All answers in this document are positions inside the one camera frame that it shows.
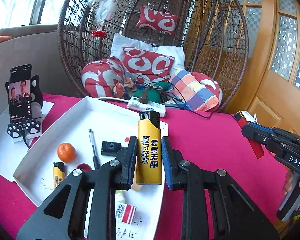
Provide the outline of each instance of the gray wall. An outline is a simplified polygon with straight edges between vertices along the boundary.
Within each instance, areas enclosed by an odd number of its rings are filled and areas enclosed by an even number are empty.
[[[37,30],[33,25],[0,30],[0,35],[17,37],[0,43],[0,114],[8,105],[4,84],[9,81],[10,69],[19,65],[32,65],[32,76],[40,76],[43,93],[79,97],[60,60],[56,27],[38,27]]]

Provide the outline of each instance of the human hand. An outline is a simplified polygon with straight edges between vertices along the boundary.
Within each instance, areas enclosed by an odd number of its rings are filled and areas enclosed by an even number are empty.
[[[292,179],[293,179],[293,173],[291,170],[289,170],[286,174],[286,181],[284,182],[282,192],[286,195],[290,190],[292,190]]]

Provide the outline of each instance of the barcode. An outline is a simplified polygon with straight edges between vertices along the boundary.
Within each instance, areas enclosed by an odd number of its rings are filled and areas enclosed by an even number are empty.
[[[138,104],[131,104],[130,107],[134,107],[134,108],[139,108],[139,105]]]
[[[116,211],[116,213],[115,213],[115,217],[121,219],[122,216],[123,216],[124,208],[125,208],[124,205],[119,204],[119,205],[118,205],[118,208],[117,208],[117,211]]]

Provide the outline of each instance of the yellow tag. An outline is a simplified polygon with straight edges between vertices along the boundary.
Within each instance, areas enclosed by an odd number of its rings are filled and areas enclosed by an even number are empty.
[[[300,217],[300,214],[293,217],[293,222],[296,222],[299,219],[299,217]]]

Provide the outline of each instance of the cat-shaped phone stand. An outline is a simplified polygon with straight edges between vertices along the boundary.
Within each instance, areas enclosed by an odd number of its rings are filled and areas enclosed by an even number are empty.
[[[41,108],[43,106],[43,97],[39,87],[40,78],[35,75],[31,78],[30,83],[30,96],[31,96],[31,113],[32,119],[26,120],[25,128],[20,128],[15,123],[8,125],[7,133],[13,138],[14,142],[22,141],[22,133],[24,130],[26,139],[38,137],[42,135],[42,113]],[[9,94],[9,82],[5,83],[7,93]]]

